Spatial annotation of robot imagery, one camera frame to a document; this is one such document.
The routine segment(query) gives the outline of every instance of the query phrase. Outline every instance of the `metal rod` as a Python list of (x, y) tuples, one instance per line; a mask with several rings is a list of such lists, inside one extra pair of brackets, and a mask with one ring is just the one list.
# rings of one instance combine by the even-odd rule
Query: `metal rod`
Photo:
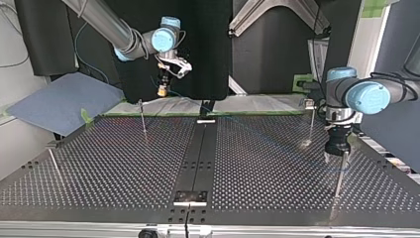
[(344, 179), (344, 174), (345, 174), (345, 169), (346, 169), (346, 164), (347, 164), (348, 159), (349, 159), (349, 152), (346, 152), (342, 157), (339, 178), (337, 180), (336, 195), (335, 195), (336, 197), (340, 196), (340, 192), (342, 190), (343, 179)]
[(58, 170), (58, 164), (56, 163), (55, 156), (53, 154), (53, 149), (49, 149), (49, 153), (52, 158), (53, 166), (55, 167), (56, 170)]

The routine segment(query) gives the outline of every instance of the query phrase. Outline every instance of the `cable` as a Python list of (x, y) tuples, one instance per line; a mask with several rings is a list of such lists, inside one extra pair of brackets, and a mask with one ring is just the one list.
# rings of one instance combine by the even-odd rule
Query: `cable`
[(80, 8), (80, 12), (77, 14), (77, 18), (80, 18), (83, 15), (84, 10), (86, 9), (87, 1), (88, 0), (84, 0), (83, 5)]
[(19, 66), (19, 65), (21, 65), (21, 64), (24, 64), (27, 60), (29, 59), (29, 55), (27, 55), (26, 57), (25, 57), (25, 59), (23, 59), (22, 61), (20, 61), (20, 62), (15, 62), (15, 63), (12, 63), (12, 64), (6, 64), (6, 65), (0, 65), (0, 68), (6, 68), (6, 67), (14, 67), (14, 66)]
[(316, 38), (316, 24), (318, 23), (319, 20), (319, 15), (321, 14), (321, 4), (318, 7), (318, 11), (316, 12), (316, 17), (315, 17), (315, 23), (314, 23), (314, 37), (312, 38), (312, 58), (314, 60), (314, 67), (315, 67), (315, 76), (316, 76), (316, 81), (318, 82), (319, 86), (321, 87), (321, 92), (324, 95), (324, 98), (327, 98), (327, 96), (325, 95), (325, 91), (324, 88), (322, 86), (322, 82), (320, 81), (319, 78), (319, 74), (318, 74), (318, 65), (316, 63), (316, 57), (315, 57), (315, 38)]
[(358, 80), (358, 81), (354, 82), (353, 84), (351, 84), (345, 90), (345, 92), (343, 93), (343, 97), (341, 99), (342, 100), (342, 103), (343, 103), (343, 105), (346, 105), (346, 103), (345, 103), (346, 102), (346, 95), (347, 95), (347, 93), (349, 92), (349, 90), (351, 88), (353, 88), (354, 86), (356, 86), (357, 84), (359, 84), (361, 82), (371, 81), (371, 80), (388, 80), (388, 81), (392, 81), (392, 82), (398, 83), (398, 84), (404, 86), (405, 88), (407, 88), (408, 90), (411, 91), (411, 93), (414, 96), (414, 98), (411, 99), (411, 101), (415, 101), (415, 100), (417, 100), (419, 98), (419, 95), (418, 95), (417, 91), (412, 86), (410, 86), (407, 83), (405, 83), (403, 81), (400, 81), (399, 79), (396, 79), (396, 78), (387, 78), (387, 77), (382, 77), (382, 76), (374, 76), (374, 77), (368, 77), (368, 78), (364, 78), (364, 79)]
[(181, 43), (183, 42), (183, 40), (185, 40), (186, 38), (186, 31), (179, 31), (179, 33), (182, 33), (182, 38), (181, 40), (178, 41), (178, 43), (173, 47), (174, 49), (178, 48), (179, 45), (181, 45)]
[(105, 78), (105, 80), (106, 80), (106, 83), (108, 83), (109, 84), (109, 78), (108, 78), (108, 76), (105, 74), (105, 72), (103, 72), (102, 70), (100, 70), (99, 68), (97, 68), (97, 67), (95, 67), (95, 66), (93, 66), (93, 65), (91, 65), (91, 64), (89, 64), (89, 63), (87, 63), (81, 56), (80, 56), (80, 54), (78, 53), (78, 49), (77, 49), (77, 45), (78, 45), (78, 40), (79, 40), (79, 38), (80, 38), (80, 34), (83, 32), (83, 30), (86, 28), (86, 26), (87, 26), (87, 22), (86, 23), (84, 23), (83, 24), (83, 26), (80, 28), (80, 30), (77, 32), (77, 35), (76, 35), (76, 37), (75, 37), (75, 39), (74, 39), (74, 51), (75, 51), (75, 53), (76, 53), (76, 56), (77, 56), (77, 58), (81, 61), (81, 62), (83, 62), (85, 65), (87, 65), (88, 67), (90, 67), (90, 68), (92, 68), (92, 69), (94, 69), (95, 71), (97, 71), (97, 72), (99, 72), (104, 78)]
[[(11, 5), (5, 3), (5, 2), (1, 2), (0, 1), (0, 10), (3, 13), (3, 15), (6, 17), (7, 21), (10, 23), (10, 25), (16, 30), (16, 32), (22, 37), (22, 33), (21, 31), (13, 24), (12, 20), (10, 20), (10, 18), (7, 16), (7, 14), (3, 11), (3, 9), (1, 9), (2, 7), (8, 8), (10, 9), (16, 16), (18, 14), (18, 12), (16, 11), (16, 9), (14, 7), (12, 7)], [(25, 63), (27, 60), (29, 59), (29, 54), (27, 53), (26, 57), (19, 61), (19, 62), (15, 62), (15, 63), (11, 63), (11, 64), (6, 64), (6, 65), (0, 65), (0, 68), (7, 68), (7, 67), (14, 67), (14, 66), (18, 66), (21, 65), (23, 63)]]
[(4, 17), (6, 18), (6, 20), (9, 22), (9, 24), (13, 27), (13, 29), (15, 29), (15, 31), (22, 36), (22, 32), (21, 30), (19, 30), (18, 27), (15, 26), (15, 24), (13, 24), (12, 20), (9, 18), (9, 16), (7, 16), (6, 12), (2, 9), (3, 7), (10, 9), (16, 16), (18, 16), (18, 12), (16, 11), (16, 9), (14, 9), (12, 6), (4, 3), (2, 4), (2, 2), (0, 2), (0, 10), (3, 13)]
[[(159, 58), (158, 58), (158, 55), (155, 55), (155, 58), (157, 59), (157, 61), (159, 62), (159, 63), (161, 63), (161, 64), (163, 64), (163, 65), (165, 65)], [(168, 71), (170, 74), (172, 74), (173, 76), (175, 76), (175, 77), (178, 77), (178, 74), (177, 73), (174, 73), (172, 70), (170, 70), (170, 68), (167, 68), (166, 69), (166, 71)]]

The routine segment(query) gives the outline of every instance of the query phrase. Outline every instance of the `black cable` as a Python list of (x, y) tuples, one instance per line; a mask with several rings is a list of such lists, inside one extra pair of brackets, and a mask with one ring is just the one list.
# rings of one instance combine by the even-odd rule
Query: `black cable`
[(316, 36), (316, 24), (318, 23), (320, 13), (321, 13), (321, 4), (319, 5), (318, 11), (316, 12), (316, 16), (315, 16), (315, 23), (314, 23), (314, 28), (313, 28), (314, 37), (312, 38), (312, 58), (314, 60), (316, 81), (318, 82), (319, 86), (321, 87), (321, 92), (324, 95), (324, 98), (327, 98), (327, 96), (325, 95), (324, 88), (322, 86), (322, 82), (319, 81), (318, 66), (317, 66), (316, 57), (315, 57), (315, 39), (317, 37)]
[(12, 64), (0, 65), (0, 68), (19, 66), (21, 64), (24, 64), (26, 61), (28, 61), (28, 59), (29, 59), (29, 54), (27, 54), (27, 56), (25, 57), (25, 59), (23, 59), (22, 61), (19, 61), (19, 62), (16, 62), (16, 63), (12, 63)]
[(411, 99), (412, 101), (415, 101), (419, 98), (419, 95), (416, 90), (414, 90), (413, 87), (405, 83), (405, 81), (419, 81), (416, 78), (409, 78), (409, 77), (403, 77), (398, 73), (391, 74), (391, 73), (385, 73), (385, 72), (372, 72), (370, 74), (370, 79), (379, 79), (379, 80), (389, 80), (396, 83), (401, 84), (405, 89), (409, 89), (413, 95), (414, 98)]
[(391, 77), (383, 77), (383, 76), (374, 76), (374, 77), (368, 77), (368, 78), (364, 78), (364, 79), (358, 80), (358, 81), (354, 82), (352, 85), (350, 85), (346, 89), (346, 91), (343, 93), (342, 103), (343, 103), (343, 105), (346, 105), (346, 95), (347, 95), (347, 93), (349, 92), (349, 90), (351, 88), (353, 88), (355, 85), (357, 85), (357, 84), (359, 84), (361, 82), (371, 81), (371, 80), (388, 80), (388, 81), (392, 81), (392, 82), (401, 84), (402, 86), (404, 86), (405, 88), (407, 88), (408, 90), (410, 90), (411, 93), (414, 95), (414, 98), (411, 99), (411, 101), (415, 101), (415, 100), (417, 100), (419, 98), (419, 95), (418, 95), (417, 91), (412, 86), (410, 86), (407, 83), (405, 83), (403, 81), (400, 81), (400, 80), (398, 80), (396, 78), (397, 77), (391, 78)]

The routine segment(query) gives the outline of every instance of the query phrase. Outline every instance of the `end effector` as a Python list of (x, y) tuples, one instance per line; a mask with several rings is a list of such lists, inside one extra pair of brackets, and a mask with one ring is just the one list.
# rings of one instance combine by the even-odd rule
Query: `end effector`
[(405, 67), (398, 72), (372, 73), (369, 78), (358, 79), (351, 67), (330, 70), (326, 93), (326, 129), (330, 138), (325, 145), (326, 156), (343, 157), (351, 152), (347, 139), (364, 114), (377, 114), (391, 103), (418, 99), (420, 77), (416, 72)]
[[(177, 18), (162, 17), (160, 28), (141, 35), (135, 31), (135, 35), (139, 36), (141, 43), (138, 45), (143, 48), (145, 59), (149, 55), (154, 55), (159, 68), (157, 95), (161, 97), (167, 96), (168, 88), (171, 80), (176, 77), (181, 79), (192, 71), (192, 65), (184, 58), (180, 57), (177, 47), (185, 38), (183, 32), (182, 38), (180, 30), (181, 22)], [(116, 56), (122, 60), (133, 60), (127, 58), (119, 49), (114, 49)]]

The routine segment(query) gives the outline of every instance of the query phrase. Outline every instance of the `black backdrop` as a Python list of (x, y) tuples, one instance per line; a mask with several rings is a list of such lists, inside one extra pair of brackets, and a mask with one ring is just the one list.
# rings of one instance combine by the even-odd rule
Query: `black backdrop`
[[(238, 12), (245, 0), (106, 1), (140, 32), (158, 28), (161, 16), (181, 19), (187, 37), (180, 50), (189, 53), (193, 64), (193, 72), (174, 84), (173, 90), (183, 96), (223, 100), (229, 91), (229, 74), (250, 93), (290, 93), (293, 75), (310, 72), (311, 29), (288, 9), (268, 11), (240, 38), (231, 40), (227, 32), (233, 5)], [(326, 70), (346, 65), (361, 0), (317, 2), (333, 27)], [(16, 5), (34, 72), (55, 79), (75, 71), (71, 37), (84, 21), (60, 0), (16, 0)], [(78, 48), (87, 62), (108, 75), (111, 84), (123, 88), (129, 102), (157, 98), (151, 81), (151, 76), (158, 75), (155, 59), (119, 62), (110, 44), (90, 26), (81, 34)], [(103, 80), (86, 65), (79, 71)]]

